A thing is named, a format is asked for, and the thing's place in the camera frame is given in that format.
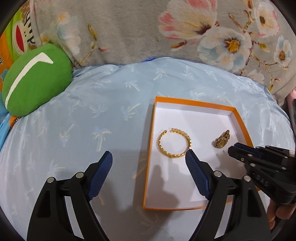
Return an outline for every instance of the human hand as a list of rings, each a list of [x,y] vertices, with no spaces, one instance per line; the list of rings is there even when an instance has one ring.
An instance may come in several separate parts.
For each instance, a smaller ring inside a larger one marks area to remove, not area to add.
[[[280,219],[287,219],[287,220],[290,219],[295,208],[296,208],[296,203],[277,207],[276,203],[270,199],[270,203],[267,208],[267,219],[269,222],[269,229],[274,228],[274,225],[276,223],[275,221],[276,217]]]

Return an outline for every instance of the box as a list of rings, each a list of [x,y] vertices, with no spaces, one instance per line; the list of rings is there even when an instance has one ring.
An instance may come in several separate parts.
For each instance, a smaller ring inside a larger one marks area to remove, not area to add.
[[[251,138],[236,108],[193,100],[156,97],[152,113],[148,167],[146,175],[144,209],[189,210],[205,208],[207,200],[202,196],[186,166],[185,156],[169,158],[157,147],[159,135],[164,149],[173,154],[185,151],[186,139],[176,133],[177,128],[187,133],[192,150],[201,161],[227,177],[242,178],[246,174],[244,164],[230,157],[228,148],[237,142],[253,147]],[[226,130],[230,139],[225,147],[214,147],[214,141]]]

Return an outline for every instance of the metal pin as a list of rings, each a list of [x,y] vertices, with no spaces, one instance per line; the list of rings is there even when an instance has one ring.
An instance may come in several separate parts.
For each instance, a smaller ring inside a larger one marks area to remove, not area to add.
[[[54,178],[53,177],[49,177],[48,179],[47,179],[47,182],[48,183],[52,183],[54,181]]]
[[[83,172],[79,172],[76,174],[76,177],[77,178],[82,178],[84,176]]]
[[[244,180],[249,182],[251,180],[251,178],[249,176],[244,176]]]
[[[215,171],[215,172],[214,172],[214,176],[215,176],[215,177],[221,177],[221,176],[222,176],[222,173],[219,172],[219,171]]]

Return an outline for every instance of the green pillow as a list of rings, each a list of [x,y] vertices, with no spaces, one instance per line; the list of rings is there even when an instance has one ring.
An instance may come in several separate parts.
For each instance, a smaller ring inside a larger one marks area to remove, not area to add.
[[[7,72],[2,100],[6,109],[21,117],[63,92],[72,79],[72,65],[53,44],[24,53]]]

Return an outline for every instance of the blue textured pad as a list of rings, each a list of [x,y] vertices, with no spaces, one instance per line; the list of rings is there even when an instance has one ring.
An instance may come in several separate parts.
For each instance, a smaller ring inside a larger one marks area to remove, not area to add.
[[[254,157],[256,158],[261,158],[261,152],[255,148],[252,148],[252,147],[248,147],[248,146],[245,146],[245,145],[242,145],[240,143],[236,143],[234,144],[235,147],[239,148],[239,149],[242,149],[242,150],[245,150],[245,151],[248,151],[250,153],[253,154]]]
[[[199,190],[199,193],[205,196],[206,199],[209,199],[211,194],[209,180],[199,166],[198,161],[195,160],[194,156],[189,151],[186,152],[185,161],[190,174]]]
[[[92,200],[99,194],[103,183],[111,169],[112,162],[113,158],[111,153],[108,153],[103,160],[100,160],[101,164],[89,182],[89,192],[87,194],[89,200]]]

